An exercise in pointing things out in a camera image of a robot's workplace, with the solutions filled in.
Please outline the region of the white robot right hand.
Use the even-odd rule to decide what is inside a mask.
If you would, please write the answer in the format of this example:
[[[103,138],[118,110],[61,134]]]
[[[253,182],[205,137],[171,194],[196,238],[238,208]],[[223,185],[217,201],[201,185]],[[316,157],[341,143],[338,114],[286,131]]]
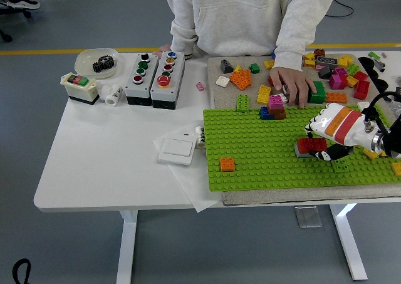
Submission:
[[[329,103],[305,127],[308,137],[314,134],[334,142],[326,150],[312,150],[309,155],[325,161],[338,160],[353,153],[354,146],[379,152],[378,125],[365,123],[358,110],[338,103]]]

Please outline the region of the person's left hand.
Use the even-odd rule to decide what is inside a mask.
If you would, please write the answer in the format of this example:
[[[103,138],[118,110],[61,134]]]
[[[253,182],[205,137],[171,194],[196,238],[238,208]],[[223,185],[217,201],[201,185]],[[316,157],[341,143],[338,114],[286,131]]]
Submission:
[[[297,103],[299,108],[305,108],[308,103],[309,91],[316,93],[316,86],[313,80],[308,78],[302,71],[275,67],[271,69],[269,76],[273,87],[277,91],[281,90],[283,85],[288,87],[288,105]]]

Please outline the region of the person's right hand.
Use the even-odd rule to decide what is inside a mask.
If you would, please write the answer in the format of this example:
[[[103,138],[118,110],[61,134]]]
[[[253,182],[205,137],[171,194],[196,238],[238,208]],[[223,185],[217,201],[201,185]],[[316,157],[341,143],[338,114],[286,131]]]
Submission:
[[[172,51],[171,44],[166,44],[166,45],[161,46],[158,50],[155,50],[152,54],[161,58],[165,51],[167,51],[167,52]]]

